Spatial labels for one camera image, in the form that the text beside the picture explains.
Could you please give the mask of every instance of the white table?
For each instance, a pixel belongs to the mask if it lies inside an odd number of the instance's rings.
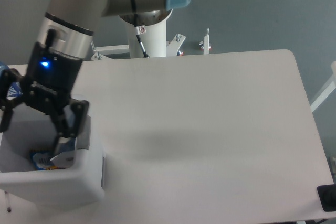
[[[24,66],[16,66],[23,73]],[[0,197],[0,223],[257,224],[336,217],[332,184],[287,50],[84,62],[106,148],[106,196],[50,208]]]

